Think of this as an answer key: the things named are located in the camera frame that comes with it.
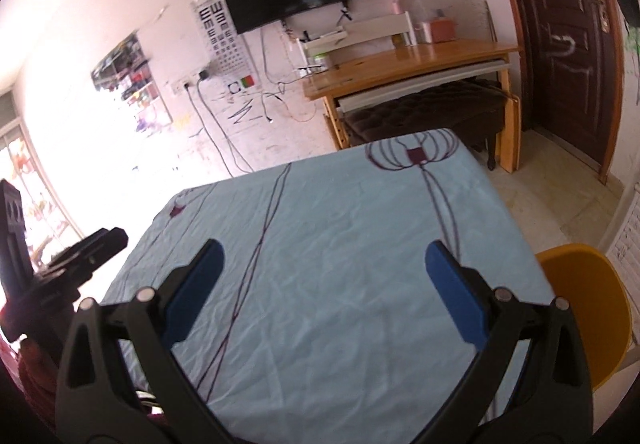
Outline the yellow plastic chair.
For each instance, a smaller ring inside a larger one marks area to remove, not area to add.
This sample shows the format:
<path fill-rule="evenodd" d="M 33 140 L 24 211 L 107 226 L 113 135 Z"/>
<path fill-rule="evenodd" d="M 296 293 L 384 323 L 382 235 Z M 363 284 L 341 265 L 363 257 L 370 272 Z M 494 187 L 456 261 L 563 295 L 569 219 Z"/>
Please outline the yellow plastic chair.
<path fill-rule="evenodd" d="M 610 260 L 586 244 L 554 247 L 536 258 L 555 296 L 566 299 L 574 312 L 591 388 L 598 390 L 617 372 L 631 342 L 625 286 Z"/>

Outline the light blue patterned tablecloth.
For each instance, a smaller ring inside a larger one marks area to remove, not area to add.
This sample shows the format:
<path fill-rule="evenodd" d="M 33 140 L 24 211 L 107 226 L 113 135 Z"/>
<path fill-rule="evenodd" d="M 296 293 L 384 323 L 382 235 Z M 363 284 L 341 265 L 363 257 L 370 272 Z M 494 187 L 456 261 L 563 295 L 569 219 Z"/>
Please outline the light blue patterned tablecloth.
<path fill-rule="evenodd" d="M 253 443 L 408 443 L 474 355 L 428 277 L 443 242 L 527 302 L 552 290 L 463 143 L 431 130 L 180 192 L 105 294 L 160 286 L 205 242 L 224 271 L 174 354 Z"/>

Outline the dark brown tufted bench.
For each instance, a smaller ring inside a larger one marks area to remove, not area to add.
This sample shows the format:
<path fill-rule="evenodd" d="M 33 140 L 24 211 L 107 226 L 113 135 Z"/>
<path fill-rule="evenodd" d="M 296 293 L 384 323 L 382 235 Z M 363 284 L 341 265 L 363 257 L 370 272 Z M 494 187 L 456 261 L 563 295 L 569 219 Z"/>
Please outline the dark brown tufted bench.
<path fill-rule="evenodd" d="M 458 80 L 343 116 L 353 145 L 420 131 L 450 129 L 496 168 L 497 135 L 506 126 L 508 93 L 485 79 Z"/>

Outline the eye chart poster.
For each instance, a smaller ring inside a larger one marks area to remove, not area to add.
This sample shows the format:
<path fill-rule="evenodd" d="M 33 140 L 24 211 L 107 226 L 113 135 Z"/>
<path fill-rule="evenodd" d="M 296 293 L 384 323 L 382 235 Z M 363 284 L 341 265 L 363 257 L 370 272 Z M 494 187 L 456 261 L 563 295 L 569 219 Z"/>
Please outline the eye chart poster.
<path fill-rule="evenodd" d="M 198 0 L 192 9 L 209 58 L 209 74 L 219 79 L 230 94 L 253 89 L 255 67 L 226 2 Z"/>

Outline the wooden desk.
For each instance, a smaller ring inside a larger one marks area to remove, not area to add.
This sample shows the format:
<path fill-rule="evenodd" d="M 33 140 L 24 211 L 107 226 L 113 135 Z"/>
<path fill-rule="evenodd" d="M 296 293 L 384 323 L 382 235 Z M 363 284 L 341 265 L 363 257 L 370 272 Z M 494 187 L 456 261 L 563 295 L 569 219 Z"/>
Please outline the wooden desk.
<path fill-rule="evenodd" d="M 506 172 L 521 165 L 521 100 L 512 93 L 511 56 L 522 48 L 494 41 L 460 39 L 435 45 L 405 46 L 361 56 L 329 71 L 303 78 L 305 98 L 319 100 L 337 149 L 348 149 L 350 141 L 342 114 L 399 99 L 406 94 L 448 82 L 498 75 L 506 93 L 506 124 L 497 135 L 495 157 Z"/>

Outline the pink tissue box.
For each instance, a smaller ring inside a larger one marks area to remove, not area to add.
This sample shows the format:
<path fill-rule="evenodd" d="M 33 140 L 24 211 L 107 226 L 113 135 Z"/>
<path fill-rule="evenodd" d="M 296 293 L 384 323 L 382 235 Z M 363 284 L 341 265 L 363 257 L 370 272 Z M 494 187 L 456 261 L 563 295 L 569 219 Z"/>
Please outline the pink tissue box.
<path fill-rule="evenodd" d="M 457 38 L 456 23 L 447 18 L 431 20 L 428 23 L 432 44 L 453 41 Z"/>

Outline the dark brown entry door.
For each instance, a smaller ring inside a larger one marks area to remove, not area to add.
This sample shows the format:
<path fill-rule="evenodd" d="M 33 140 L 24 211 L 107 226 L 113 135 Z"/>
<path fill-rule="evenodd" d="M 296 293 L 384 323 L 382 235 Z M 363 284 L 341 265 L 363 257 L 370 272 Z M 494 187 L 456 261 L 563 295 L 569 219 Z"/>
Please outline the dark brown entry door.
<path fill-rule="evenodd" d="M 522 46 L 523 125 L 608 180 L 622 114 L 615 0 L 510 0 Z"/>

